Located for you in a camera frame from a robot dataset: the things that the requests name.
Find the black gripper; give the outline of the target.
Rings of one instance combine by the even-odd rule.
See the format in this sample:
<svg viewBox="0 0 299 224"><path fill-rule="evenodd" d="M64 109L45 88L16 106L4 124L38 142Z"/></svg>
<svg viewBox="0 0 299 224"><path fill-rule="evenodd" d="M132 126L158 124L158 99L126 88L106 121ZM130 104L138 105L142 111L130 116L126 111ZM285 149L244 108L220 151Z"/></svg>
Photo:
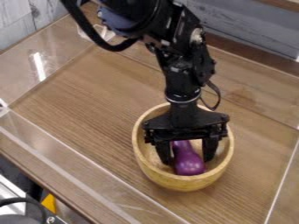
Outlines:
<svg viewBox="0 0 299 224"><path fill-rule="evenodd" d="M213 159L218 141L228 136L229 116L208 111L197 101L168 101L165 111L142 122L144 141L154 145L164 165L172 163L170 141L201 140L202 161Z"/></svg>

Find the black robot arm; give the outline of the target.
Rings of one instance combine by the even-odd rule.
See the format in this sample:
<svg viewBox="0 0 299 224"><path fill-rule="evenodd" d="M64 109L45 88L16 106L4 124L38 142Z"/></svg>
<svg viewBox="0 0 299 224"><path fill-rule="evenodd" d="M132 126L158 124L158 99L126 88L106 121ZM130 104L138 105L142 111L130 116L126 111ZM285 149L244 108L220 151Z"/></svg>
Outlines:
<svg viewBox="0 0 299 224"><path fill-rule="evenodd" d="M168 110L142 123L144 141L168 165L170 142L201 140L202 160L213 159L228 135L229 116L200 107L201 88L213 88L216 61L209 55L201 21L174 0L98 0L105 26L121 37L138 39L153 53L164 76Z"/></svg>

